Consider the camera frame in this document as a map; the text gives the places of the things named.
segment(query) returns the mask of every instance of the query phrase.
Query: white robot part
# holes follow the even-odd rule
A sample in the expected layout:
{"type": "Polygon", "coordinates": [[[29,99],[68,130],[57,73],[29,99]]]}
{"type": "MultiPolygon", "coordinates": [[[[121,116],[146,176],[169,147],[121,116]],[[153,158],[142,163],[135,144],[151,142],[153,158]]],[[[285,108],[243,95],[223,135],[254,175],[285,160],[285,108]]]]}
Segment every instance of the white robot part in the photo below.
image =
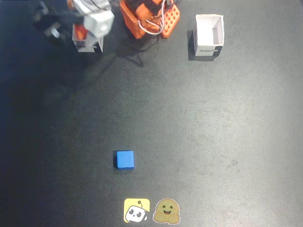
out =
{"type": "Polygon", "coordinates": [[[73,0],[73,4],[84,16],[84,27],[96,38],[102,38],[110,32],[115,16],[108,0],[73,0]]]}
{"type": "Polygon", "coordinates": [[[84,27],[91,31],[95,37],[100,38],[106,36],[113,25],[114,14],[110,10],[99,13],[92,13],[84,17],[84,27]]]}

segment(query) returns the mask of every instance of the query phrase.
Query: orange robot part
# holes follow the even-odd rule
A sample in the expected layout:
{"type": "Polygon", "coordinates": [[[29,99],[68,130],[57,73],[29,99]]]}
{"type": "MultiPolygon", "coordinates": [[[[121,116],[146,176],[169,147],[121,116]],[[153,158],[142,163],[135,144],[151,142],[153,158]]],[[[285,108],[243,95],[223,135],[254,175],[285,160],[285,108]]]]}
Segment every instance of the orange robot part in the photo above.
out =
{"type": "Polygon", "coordinates": [[[74,29],[75,29],[76,38],[78,40],[86,39],[88,30],[86,30],[84,25],[75,25],[74,24],[74,29]]]}
{"type": "MultiPolygon", "coordinates": [[[[162,3],[162,0],[155,0],[156,4],[162,3]]],[[[138,25],[138,20],[141,21],[142,26],[151,32],[158,32],[159,28],[147,23],[145,20],[150,20],[156,24],[160,23],[160,15],[161,10],[159,10],[158,15],[155,17],[152,15],[152,12],[145,6],[145,4],[141,4],[135,11],[134,15],[132,11],[128,8],[126,4],[126,0],[120,0],[120,9],[122,11],[124,21],[128,29],[132,32],[136,39],[142,38],[145,35],[145,31],[140,29],[138,25]]],[[[165,27],[163,32],[161,33],[163,38],[168,38],[172,31],[175,29],[177,23],[180,20],[180,11],[178,10],[177,6],[174,5],[170,10],[168,10],[165,15],[165,27]]]]}

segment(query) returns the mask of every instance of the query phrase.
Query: panda face sticker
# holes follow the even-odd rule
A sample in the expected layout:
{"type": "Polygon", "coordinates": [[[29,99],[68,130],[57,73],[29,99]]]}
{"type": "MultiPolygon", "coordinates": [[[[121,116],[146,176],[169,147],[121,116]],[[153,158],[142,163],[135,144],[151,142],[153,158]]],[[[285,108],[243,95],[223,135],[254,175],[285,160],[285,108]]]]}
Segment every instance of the panda face sticker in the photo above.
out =
{"type": "Polygon", "coordinates": [[[125,219],[128,222],[141,222],[141,221],[146,221],[147,216],[146,216],[146,210],[137,207],[137,206],[131,206],[127,213],[125,219]]]}
{"type": "Polygon", "coordinates": [[[150,217],[151,202],[148,199],[126,199],[124,201],[124,222],[142,223],[150,217]]]}

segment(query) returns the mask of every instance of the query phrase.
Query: brown blob sticker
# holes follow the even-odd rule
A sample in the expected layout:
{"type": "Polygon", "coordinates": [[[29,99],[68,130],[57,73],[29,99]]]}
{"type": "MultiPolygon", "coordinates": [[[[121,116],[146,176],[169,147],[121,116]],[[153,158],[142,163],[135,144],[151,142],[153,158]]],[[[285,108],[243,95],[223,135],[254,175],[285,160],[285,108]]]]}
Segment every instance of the brown blob sticker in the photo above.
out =
{"type": "Polygon", "coordinates": [[[178,203],[169,198],[160,200],[156,205],[156,210],[152,219],[160,224],[167,223],[176,225],[180,223],[180,207],[178,203]]]}

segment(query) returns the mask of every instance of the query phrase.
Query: white cable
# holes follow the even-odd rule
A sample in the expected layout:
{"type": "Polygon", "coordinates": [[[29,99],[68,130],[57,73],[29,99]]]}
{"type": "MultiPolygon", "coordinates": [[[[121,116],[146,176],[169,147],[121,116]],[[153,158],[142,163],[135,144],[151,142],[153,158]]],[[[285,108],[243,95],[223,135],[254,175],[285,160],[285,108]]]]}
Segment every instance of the white cable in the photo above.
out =
{"type": "Polygon", "coordinates": [[[151,35],[159,35],[159,34],[164,30],[164,27],[165,27],[165,21],[164,21],[164,20],[165,20],[165,17],[164,17],[164,5],[165,5],[165,1],[166,1],[166,0],[163,0],[162,6],[161,6],[160,26],[157,25],[157,24],[155,24],[155,23],[153,23],[153,22],[151,22],[151,21],[149,21],[149,20],[146,20],[147,23],[149,23],[149,24],[151,24],[151,25],[154,25],[154,26],[158,27],[158,28],[160,29],[158,32],[150,32],[150,31],[147,31],[147,30],[142,26],[141,21],[138,20],[138,25],[139,25],[139,27],[140,27],[143,31],[145,31],[146,33],[151,34],[151,35]]]}

